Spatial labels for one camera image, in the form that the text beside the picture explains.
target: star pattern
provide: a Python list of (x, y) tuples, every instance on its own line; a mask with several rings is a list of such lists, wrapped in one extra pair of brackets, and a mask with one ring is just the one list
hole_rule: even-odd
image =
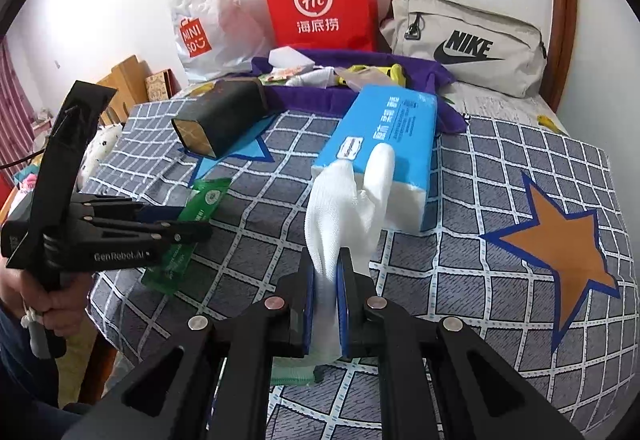
[(532, 220), (481, 237), (533, 266), (551, 270), (556, 292), (554, 351), (589, 290), (616, 298), (620, 290), (600, 249), (596, 210), (567, 214), (524, 173), (522, 182)]

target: wooden headboard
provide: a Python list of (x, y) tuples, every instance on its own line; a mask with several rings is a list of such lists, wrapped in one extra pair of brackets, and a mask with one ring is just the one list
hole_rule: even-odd
[(540, 95), (554, 112), (558, 110), (569, 72), (577, 13), (578, 0), (554, 0), (546, 68), (540, 85)]

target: metal bolt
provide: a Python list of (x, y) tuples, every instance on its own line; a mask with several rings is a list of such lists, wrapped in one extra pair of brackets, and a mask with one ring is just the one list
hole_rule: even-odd
[(194, 315), (188, 321), (188, 325), (191, 328), (191, 330), (194, 330), (196, 332), (198, 330), (202, 330), (206, 328), (207, 324), (209, 324), (209, 321), (207, 321), (207, 318), (204, 315)]
[(374, 295), (367, 299), (367, 306), (374, 310), (382, 310), (386, 306), (386, 299)]
[(278, 296), (271, 296), (264, 300), (264, 305), (269, 310), (280, 310), (284, 306), (284, 299)]
[(457, 317), (445, 317), (442, 326), (450, 332), (459, 332), (462, 330), (462, 321)]

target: checkered bed sheet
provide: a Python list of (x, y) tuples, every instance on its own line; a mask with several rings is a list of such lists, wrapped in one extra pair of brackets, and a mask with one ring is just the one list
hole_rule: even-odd
[[(195, 160), (178, 151), (170, 119), (184, 102), (137, 106), (90, 193), (184, 204)], [(273, 163), (227, 159), (210, 173), (231, 177), (188, 279), (174, 297), (140, 284), (142, 272), (100, 274), (90, 314), (134, 364), (197, 313), (238, 315), (298, 267), (310, 166), (338, 119), (286, 112), (264, 134)], [(605, 154), (568, 137), (472, 118), (466, 134), (436, 139), (429, 230), (383, 231), (370, 272), (378, 294), (427, 319), (460, 315), (580, 430), (616, 409), (638, 358), (638, 289), (628, 236)], [(590, 292), (551, 354), (554, 283), (548, 270), (478, 238), (530, 219), (524, 170), (565, 211), (596, 208), (601, 245), (621, 298)], [(267, 438), (377, 439), (374, 359), (338, 360), (314, 388), (271, 391)]]

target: purple cloth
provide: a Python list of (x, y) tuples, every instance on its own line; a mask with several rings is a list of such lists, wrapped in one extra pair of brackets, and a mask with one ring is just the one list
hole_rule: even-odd
[[(407, 87), (435, 94), (438, 99), (436, 129), (441, 133), (464, 133), (466, 122), (460, 113), (439, 97), (439, 87), (455, 82), (455, 78), (439, 62), (401, 55), (360, 52), (356, 50), (299, 50), (320, 66), (349, 68), (354, 64), (367, 66), (391, 66), (400, 64), (407, 78)], [(252, 60), (254, 75), (269, 73), (271, 65), (265, 57)], [(294, 109), (320, 115), (344, 116), (355, 100), (357, 93), (347, 87), (292, 87), (266, 86), (267, 102), (272, 109)]]

